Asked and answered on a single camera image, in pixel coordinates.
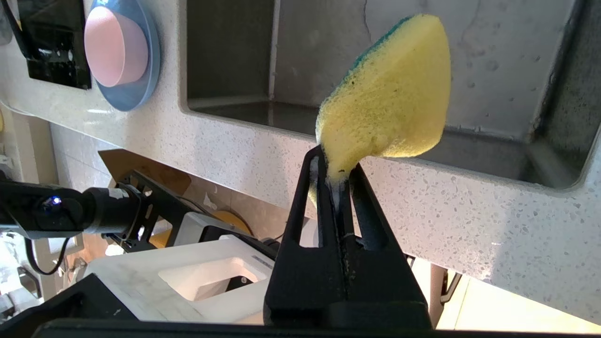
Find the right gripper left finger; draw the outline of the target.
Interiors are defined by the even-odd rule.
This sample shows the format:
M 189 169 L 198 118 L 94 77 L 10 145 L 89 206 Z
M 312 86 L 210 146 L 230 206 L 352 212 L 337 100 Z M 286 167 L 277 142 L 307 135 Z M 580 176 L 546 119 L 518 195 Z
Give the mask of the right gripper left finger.
M 318 246 L 300 244 L 311 184 L 312 160 L 317 161 Z M 268 289 L 263 318 L 272 327 L 316 327 L 328 310 L 346 296 L 343 251 L 331 191 L 325 184 L 326 163 L 320 146 L 305 154 Z

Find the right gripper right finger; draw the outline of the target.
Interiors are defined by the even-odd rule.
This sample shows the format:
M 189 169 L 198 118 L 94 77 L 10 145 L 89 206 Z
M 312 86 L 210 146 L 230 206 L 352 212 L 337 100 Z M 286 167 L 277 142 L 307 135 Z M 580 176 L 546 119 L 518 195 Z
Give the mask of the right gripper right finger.
M 358 327 L 431 329 L 429 306 L 360 165 L 340 199 L 344 319 Z

